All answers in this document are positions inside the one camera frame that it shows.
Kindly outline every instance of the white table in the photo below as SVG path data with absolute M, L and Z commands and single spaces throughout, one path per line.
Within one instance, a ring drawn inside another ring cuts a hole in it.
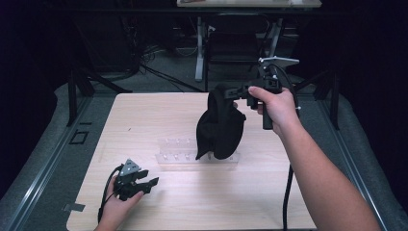
M 256 11 L 257 8 L 275 8 L 282 9 L 284 11 L 287 8 L 299 8 L 299 9 L 313 9 L 319 8 L 321 2 L 319 0 L 203 0 L 193 1 L 189 3 L 183 3 L 182 0 L 177 0 L 177 6 L 180 8 L 253 8 Z M 273 23 L 270 36 L 272 43 L 269 49 L 269 56 L 274 56 L 276 44 L 279 39 L 280 31 L 282 28 L 282 18 L 276 23 Z M 202 81 L 204 56 L 203 56 L 203 28 L 201 18 L 197 20 L 197 64 L 195 69 L 195 81 Z
M 237 101 L 246 115 L 240 159 L 226 164 L 159 164 L 159 139 L 195 139 L 207 110 L 207 93 L 120 94 L 76 203 L 68 230 L 92 230 L 109 174 L 128 158 L 148 169 L 140 182 L 160 177 L 122 224 L 122 230 L 281 229 L 289 161 L 279 138 L 262 129 L 262 117 Z M 289 228 L 316 228 L 294 178 Z

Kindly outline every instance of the black cable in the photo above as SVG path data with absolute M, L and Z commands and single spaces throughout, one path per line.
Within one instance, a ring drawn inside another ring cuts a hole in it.
M 282 219 L 283 219 L 283 230 L 288 230 L 288 202 L 289 202 L 289 194 L 291 193 L 291 186 L 293 180 L 293 169 L 292 166 L 289 166 L 289 173 L 288 173 L 288 182 L 286 183 L 286 190 L 285 190 L 285 198 L 283 200 L 283 207 L 282 207 Z
M 178 85 L 184 86 L 186 88 L 189 88 L 191 90 L 195 90 L 195 91 L 198 91 L 198 92 L 204 92 L 204 90 L 201 90 L 201 89 L 198 89 L 198 88 L 196 88 L 196 87 L 194 87 L 192 85 L 186 84 L 183 81 L 181 81 L 181 80 L 179 80 L 179 79 L 177 79 L 175 77 L 164 74 L 163 72 L 155 70 L 155 69 L 153 69 L 153 68 L 151 68 L 151 67 L 149 67 L 149 66 L 147 66 L 145 64 L 141 64 L 140 66 L 143 67 L 146 71 L 158 76 L 159 78 L 168 80 L 171 84 L 174 83 L 174 84 L 178 84 Z
M 134 76 L 137 73 L 138 73 L 138 68 L 133 68 L 133 69 L 127 71 L 126 73 L 120 74 L 120 75 L 115 76 L 115 77 L 106 77 L 106 76 L 104 76 L 104 79 L 109 80 L 111 82 L 115 82 L 115 81 L 119 81 L 119 80 L 128 79 L 128 78 Z
M 300 116 L 299 115 L 299 110 L 298 110 L 297 95 L 296 95 L 296 91 L 294 90 L 294 86 L 293 86 L 293 83 L 291 81 L 291 78 L 289 78 L 286 71 L 282 67 L 280 67 L 279 65 L 277 65 L 277 64 L 271 64 L 271 65 L 273 65 L 277 70 L 279 70 L 282 73 L 282 75 L 285 77 L 285 80 L 287 81 L 286 84 L 289 87 L 289 91 L 293 95 L 293 101 L 294 101 L 294 106 L 296 107 L 297 116 Z M 283 222 L 283 230 L 284 231 L 288 230 L 288 203 L 289 203 L 289 195 L 291 193 L 292 180 L 293 180 L 293 169 L 292 169 L 292 165 L 289 165 L 288 182 L 286 184 L 285 197 L 283 199 L 283 206 L 282 206 L 282 222 Z
M 108 198 L 106 198 L 106 192 L 107 192 L 107 190 L 108 190 L 109 184 L 111 183 L 112 177 L 114 177 L 115 172 L 121 171 L 122 168 L 123 168 L 123 165 L 120 165 L 119 167 L 116 167 L 115 170 L 112 171 L 111 175 L 110 175 L 109 178 L 108 178 L 108 181 L 106 182 L 105 190 L 103 191 L 101 207 L 99 208 L 99 211 L 98 211 L 98 223 L 99 223 L 99 221 L 102 219 L 103 208 L 105 207 L 106 202 L 109 200 L 109 198 L 111 198 L 111 196 L 112 196 L 113 194 L 115 194 L 115 192 L 114 192 L 114 193 L 112 193 Z

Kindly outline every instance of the wrist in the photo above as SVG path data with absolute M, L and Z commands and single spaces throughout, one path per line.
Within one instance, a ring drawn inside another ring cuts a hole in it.
M 95 231 L 115 231 L 120 224 L 117 224 L 114 220 L 101 219 L 95 228 Z
M 280 126 L 279 138 L 283 141 L 290 137 L 297 136 L 297 133 L 304 130 L 302 123 L 299 119 L 294 119 L 290 123 L 286 123 L 284 126 Z

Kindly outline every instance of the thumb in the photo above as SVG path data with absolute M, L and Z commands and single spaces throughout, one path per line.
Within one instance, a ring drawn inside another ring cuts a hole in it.
M 269 91 L 254 86 L 249 87 L 248 91 L 252 96 L 262 100 L 265 103 L 268 103 L 270 100 L 272 100 L 274 96 Z
M 141 198 L 143 196 L 144 196 L 144 192 L 139 191 L 138 193 L 136 193 L 132 197 L 128 198 L 128 200 L 130 200 L 133 205 L 136 205 L 141 200 Z

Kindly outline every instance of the table leg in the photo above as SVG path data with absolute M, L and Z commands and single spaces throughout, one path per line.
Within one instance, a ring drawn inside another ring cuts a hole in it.
M 197 65 L 195 67 L 195 81 L 203 80 L 204 55 L 203 55 L 203 31 L 201 17 L 197 18 Z
M 271 36 L 272 36 L 272 42 L 270 43 L 270 49 L 269 49 L 269 56 L 270 57 L 273 57 L 275 55 L 276 45 L 278 43 L 280 32 L 281 32 L 281 29 L 282 29 L 282 22 L 283 22 L 283 18 L 279 18 L 272 25 L 272 31 L 270 33 Z

